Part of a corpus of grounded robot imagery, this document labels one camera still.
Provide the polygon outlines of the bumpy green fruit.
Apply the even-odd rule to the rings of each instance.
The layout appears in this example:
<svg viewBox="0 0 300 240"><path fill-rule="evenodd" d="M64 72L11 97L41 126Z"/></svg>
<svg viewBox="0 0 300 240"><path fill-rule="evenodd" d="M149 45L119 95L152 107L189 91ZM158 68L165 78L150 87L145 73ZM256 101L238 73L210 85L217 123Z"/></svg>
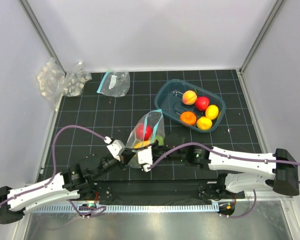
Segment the bumpy green fruit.
<svg viewBox="0 0 300 240"><path fill-rule="evenodd" d="M158 141L158 145L159 146L163 146L164 145L164 136L157 134L154 139Z"/></svg>

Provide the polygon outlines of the clear zip bag blue zipper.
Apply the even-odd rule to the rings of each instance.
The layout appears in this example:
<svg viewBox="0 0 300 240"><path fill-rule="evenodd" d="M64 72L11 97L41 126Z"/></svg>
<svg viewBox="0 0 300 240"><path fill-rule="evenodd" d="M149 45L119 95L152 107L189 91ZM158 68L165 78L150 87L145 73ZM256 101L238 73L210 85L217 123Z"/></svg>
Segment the clear zip bag blue zipper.
<svg viewBox="0 0 300 240"><path fill-rule="evenodd" d="M154 162L154 150L164 144L164 117L161 109L145 114L131 131L125 147L132 149L134 156L129 162L132 168L149 172Z"/></svg>

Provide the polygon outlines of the yellow pear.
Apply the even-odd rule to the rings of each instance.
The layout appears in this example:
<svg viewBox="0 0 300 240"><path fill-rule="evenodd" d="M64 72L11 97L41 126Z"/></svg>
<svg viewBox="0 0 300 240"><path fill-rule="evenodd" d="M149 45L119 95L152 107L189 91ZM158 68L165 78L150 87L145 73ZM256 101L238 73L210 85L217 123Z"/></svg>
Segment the yellow pear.
<svg viewBox="0 0 300 240"><path fill-rule="evenodd" d="M143 148L143 147L150 145L151 143L152 143L151 140L141 141L141 142L138 142L133 148L134 149Z"/></svg>

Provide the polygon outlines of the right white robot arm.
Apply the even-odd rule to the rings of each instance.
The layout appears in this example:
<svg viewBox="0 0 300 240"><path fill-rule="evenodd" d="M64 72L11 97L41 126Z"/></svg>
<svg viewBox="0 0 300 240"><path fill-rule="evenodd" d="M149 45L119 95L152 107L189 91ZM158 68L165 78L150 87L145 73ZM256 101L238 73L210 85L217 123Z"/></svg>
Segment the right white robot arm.
<svg viewBox="0 0 300 240"><path fill-rule="evenodd" d="M247 153L187 142L164 151L144 170L152 170L179 150L186 151L185 160L191 167L227 172L218 178L220 182L215 185L215 192L220 198L249 190L272 190L292 197L300 194L298 163L283 148L276 149L274 153Z"/></svg>

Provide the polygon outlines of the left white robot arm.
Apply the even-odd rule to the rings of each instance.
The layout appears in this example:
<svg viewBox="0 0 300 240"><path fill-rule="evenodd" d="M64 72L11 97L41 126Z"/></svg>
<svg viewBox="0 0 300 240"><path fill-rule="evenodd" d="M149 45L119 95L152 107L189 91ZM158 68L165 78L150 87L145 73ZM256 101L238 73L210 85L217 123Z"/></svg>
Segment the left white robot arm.
<svg viewBox="0 0 300 240"><path fill-rule="evenodd" d="M86 155L51 178L24 188L0 188L0 224L15 223L41 206L67 200L92 200L98 192L95 183L106 173L123 169L136 154L125 149L119 159L112 154L104 157L96 154Z"/></svg>

